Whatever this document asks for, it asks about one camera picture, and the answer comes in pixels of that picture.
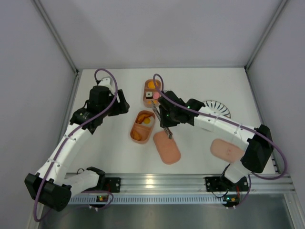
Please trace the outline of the metal tongs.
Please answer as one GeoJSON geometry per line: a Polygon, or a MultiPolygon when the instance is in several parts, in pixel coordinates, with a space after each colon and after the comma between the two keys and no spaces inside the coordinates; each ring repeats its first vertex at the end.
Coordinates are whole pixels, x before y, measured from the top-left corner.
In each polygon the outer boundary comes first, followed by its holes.
{"type": "MultiPolygon", "coordinates": [[[[156,117],[158,118],[159,122],[161,123],[161,115],[160,115],[160,112],[157,108],[157,106],[155,105],[154,101],[151,100],[151,104],[152,104],[152,110],[154,111],[156,117]]],[[[164,130],[164,132],[166,133],[167,137],[169,139],[172,139],[173,137],[173,134],[171,132],[171,130],[168,128],[168,127],[162,127],[162,129],[164,130]]]]}

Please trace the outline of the pink toy sweet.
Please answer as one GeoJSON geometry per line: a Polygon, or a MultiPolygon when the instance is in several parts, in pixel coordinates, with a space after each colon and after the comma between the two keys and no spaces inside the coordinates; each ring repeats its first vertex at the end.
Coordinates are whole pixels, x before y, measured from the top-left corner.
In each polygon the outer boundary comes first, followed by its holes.
{"type": "Polygon", "coordinates": [[[159,93],[153,93],[153,99],[157,100],[160,97],[159,93]]]}

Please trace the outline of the black white sushi roll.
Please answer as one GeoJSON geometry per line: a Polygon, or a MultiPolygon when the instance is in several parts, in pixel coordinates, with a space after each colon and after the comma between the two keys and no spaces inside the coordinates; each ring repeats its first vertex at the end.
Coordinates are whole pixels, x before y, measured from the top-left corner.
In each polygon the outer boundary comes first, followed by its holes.
{"type": "Polygon", "coordinates": [[[152,92],[152,91],[147,91],[147,92],[145,93],[145,98],[146,98],[147,100],[153,99],[153,92],[152,92]]]}

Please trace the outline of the orange toy fried shrimp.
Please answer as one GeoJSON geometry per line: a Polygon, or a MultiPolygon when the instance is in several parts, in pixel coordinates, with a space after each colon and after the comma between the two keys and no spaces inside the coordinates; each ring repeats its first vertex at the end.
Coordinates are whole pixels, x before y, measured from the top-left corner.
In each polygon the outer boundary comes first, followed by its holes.
{"type": "Polygon", "coordinates": [[[142,136],[136,130],[131,131],[131,138],[136,141],[142,140],[142,136]]]}

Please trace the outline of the orange round toy food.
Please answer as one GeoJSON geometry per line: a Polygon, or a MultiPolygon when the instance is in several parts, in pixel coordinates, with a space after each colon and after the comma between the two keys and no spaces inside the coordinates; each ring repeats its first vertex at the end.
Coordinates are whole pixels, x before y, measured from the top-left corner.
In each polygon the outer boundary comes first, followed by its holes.
{"type": "Polygon", "coordinates": [[[147,86],[148,86],[148,88],[150,88],[150,89],[155,89],[155,88],[156,88],[153,81],[149,81],[148,84],[147,84],[147,86]]]}

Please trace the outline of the striped round plate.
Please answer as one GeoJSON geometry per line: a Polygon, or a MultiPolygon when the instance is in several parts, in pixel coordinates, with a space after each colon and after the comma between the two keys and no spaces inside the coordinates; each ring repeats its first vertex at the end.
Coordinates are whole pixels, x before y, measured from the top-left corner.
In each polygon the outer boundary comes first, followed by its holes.
{"type": "Polygon", "coordinates": [[[205,106],[210,108],[213,112],[231,119],[231,117],[232,117],[231,112],[227,108],[227,106],[224,105],[223,103],[221,103],[219,101],[215,101],[215,100],[205,100],[205,101],[203,101],[203,103],[205,106]]]}

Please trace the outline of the white fried egg toy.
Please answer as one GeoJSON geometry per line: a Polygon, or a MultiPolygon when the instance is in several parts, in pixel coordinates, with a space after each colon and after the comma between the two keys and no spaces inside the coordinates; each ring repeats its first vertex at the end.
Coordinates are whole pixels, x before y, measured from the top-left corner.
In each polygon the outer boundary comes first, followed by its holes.
{"type": "Polygon", "coordinates": [[[154,124],[154,117],[150,116],[143,120],[142,125],[146,127],[152,127],[154,124]]]}

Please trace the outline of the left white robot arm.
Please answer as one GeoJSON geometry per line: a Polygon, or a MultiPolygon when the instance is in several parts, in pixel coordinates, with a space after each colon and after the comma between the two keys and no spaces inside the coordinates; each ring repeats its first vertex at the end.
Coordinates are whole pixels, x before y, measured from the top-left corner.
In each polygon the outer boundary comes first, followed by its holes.
{"type": "Polygon", "coordinates": [[[59,212],[75,195],[104,188],[106,177],[101,169],[89,167],[70,178],[66,178],[66,174],[83,144],[103,123],[104,118],[125,114],[128,110],[129,105],[114,77],[97,81],[84,106],[73,113],[52,155],[35,174],[26,176],[24,182],[35,201],[34,205],[41,203],[59,212]]]}

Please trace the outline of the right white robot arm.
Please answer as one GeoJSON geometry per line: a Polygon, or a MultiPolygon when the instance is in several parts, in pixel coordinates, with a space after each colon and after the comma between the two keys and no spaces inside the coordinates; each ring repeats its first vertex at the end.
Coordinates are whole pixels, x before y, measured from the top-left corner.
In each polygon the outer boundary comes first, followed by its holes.
{"type": "Polygon", "coordinates": [[[210,151],[229,163],[222,173],[227,180],[237,183],[251,173],[264,171],[274,150],[269,127],[237,124],[203,102],[195,99],[184,102],[173,91],[166,91],[158,102],[162,128],[190,124],[215,134],[210,151]]]}

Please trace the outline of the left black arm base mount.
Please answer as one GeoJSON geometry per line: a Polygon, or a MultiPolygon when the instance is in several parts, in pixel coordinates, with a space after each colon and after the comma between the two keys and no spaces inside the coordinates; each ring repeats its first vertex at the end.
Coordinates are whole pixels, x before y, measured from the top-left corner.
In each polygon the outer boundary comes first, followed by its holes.
{"type": "Polygon", "coordinates": [[[98,191],[98,192],[108,191],[111,193],[120,193],[120,189],[121,189],[121,178],[120,177],[107,177],[102,186],[89,188],[89,189],[83,191],[83,193],[93,192],[93,191],[98,191]]]}

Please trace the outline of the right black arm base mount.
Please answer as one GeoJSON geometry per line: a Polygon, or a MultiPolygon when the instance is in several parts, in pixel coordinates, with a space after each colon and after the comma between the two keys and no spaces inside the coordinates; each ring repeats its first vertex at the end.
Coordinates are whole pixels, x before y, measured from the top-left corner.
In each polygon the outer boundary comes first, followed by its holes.
{"type": "Polygon", "coordinates": [[[233,183],[224,176],[205,177],[207,192],[226,192],[226,191],[248,191],[249,185],[246,177],[241,178],[238,182],[233,183]]]}

